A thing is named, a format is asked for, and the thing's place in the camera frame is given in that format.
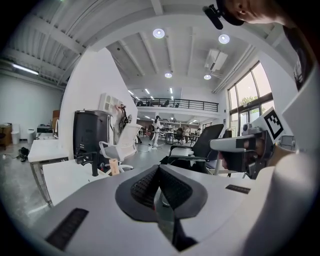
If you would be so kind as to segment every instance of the ceiling duct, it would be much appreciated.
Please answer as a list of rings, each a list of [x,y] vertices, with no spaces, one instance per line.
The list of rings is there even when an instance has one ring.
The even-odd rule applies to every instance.
[[[206,57],[204,67],[212,72],[220,70],[224,65],[228,55],[217,49],[210,49],[209,54]]]

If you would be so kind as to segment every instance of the black office chair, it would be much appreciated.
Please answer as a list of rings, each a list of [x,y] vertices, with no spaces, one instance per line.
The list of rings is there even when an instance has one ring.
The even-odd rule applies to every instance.
[[[182,130],[177,130],[174,138],[177,140],[178,144],[182,145],[182,140],[184,139],[184,132]]]
[[[5,128],[2,127],[2,131],[0,132],[0,140],[2,140],[4,137],[6,137],[6,134],[4,133]],[[5,144],[0,144],[0,146],[4,147],[4,150],[6,150]]]
[[[161,105],[161,107],[167,107],[170,103],[170,100],[166,100],[164,104]]]
[[[167,159],[162,159],[161,163],[165,164],[165,162],[167,162],[167,164],[169,165],[177,166],[199,173],[210,174],[210,172],[206,168],[206,163],[211,160],[209,159],[210,153],[212,151],[212,149],[210,148],[210,141],[217,139],[223,128],[223,124],[216,124],[205,128],[193,147],[178,145],[171,146],[169,156],[167,157]],[[172,150],[175,148],[191,149],[193,151],[193,156],[171,155]]]

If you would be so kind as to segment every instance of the gray floor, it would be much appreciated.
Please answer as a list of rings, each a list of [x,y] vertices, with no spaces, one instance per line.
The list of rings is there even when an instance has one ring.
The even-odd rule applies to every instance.
[[[142,144],[137,145],[138,152],[123,163],[134,168],[148,168],[159,164],[162,158],[169,155],[171,145],[164,144],[164,140],[159,139],[157,150],[150,150],[149,142],[149,138],[142,138]],[[11,218],[22,222],[27,227],[32,227],[33,223],[49,210],[49,207],[37,188],[29,162],[21,162],[20,159],[10,157],[16,157],[18,150],[22,147],[30,149],[31,144],[26,142],[12,144],[5,151],[0,148],[0,196]],[[178,148],[174,153],[185,155],[188,151]],[[170,220],[172,218],[170,211],[166,213],[165,219]]]

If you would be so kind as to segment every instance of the ceiling light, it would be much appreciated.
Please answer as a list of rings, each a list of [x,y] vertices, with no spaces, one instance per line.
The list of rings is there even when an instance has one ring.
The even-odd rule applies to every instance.
[[[230,37],[227,34],[222,34],[219,36],[219,42],[221,44],[225,45],[225,44],[229,43],[229,41],[230,41]]]
[[[26,72],[29,72],[29,73],[32,73],[32,74],[35,74],[35,75],[39,75],[38,72],[34,71],[34,70],[31,70],[29,68],[26,68],[24,66],[20,66],[20,65],[17,65],[17,64],[12,64],[12,66],[16,69],[19,69],[19,70],[23,70],[23,71],[26,71]]]
[[[204,78],[205,80],[209,80],[209,79],[211,79],[211,75],[206,74],[203,78]]]
[[[153,31],[153,36],[154,36],[155,38],[160,39],[160,38],[163,38],[163,37],[165,36],[165,32],[164,32],[164,30],[161,29],[161,28],[156,28],[156,29]]]

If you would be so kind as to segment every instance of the recessed light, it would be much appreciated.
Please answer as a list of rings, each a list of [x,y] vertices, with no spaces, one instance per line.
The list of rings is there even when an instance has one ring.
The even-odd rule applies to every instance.
[[[23,70],[23,71],[29,72],[29,73],[34,74],[34,75],[37,75],[37,76],[39,75],[38,72],[36,72],[36,71],[34,71],[34,70],[31,70],[31,69],[29,69],[29,68],[26,68],[26,67],[24,67],[24,66],[20,66],[20,65],[17,65],[17,64],[12,64],[12,66],[13,66],[14,68],[16,68],[16,69]]]
[[[165,36],[165,32],[164,32],[164,30],[161,29],[161,28],[156,28],[156,29],[153,31],[153,36],[154,36],[155,38],[160,39],[160,38],[163,38],[163,37]]]
[[[230,41],[230,37],[227,34],[222,34],[219,36],[219,42],[221,44],[225,45],[225,44],[229,43],[229,41]]]

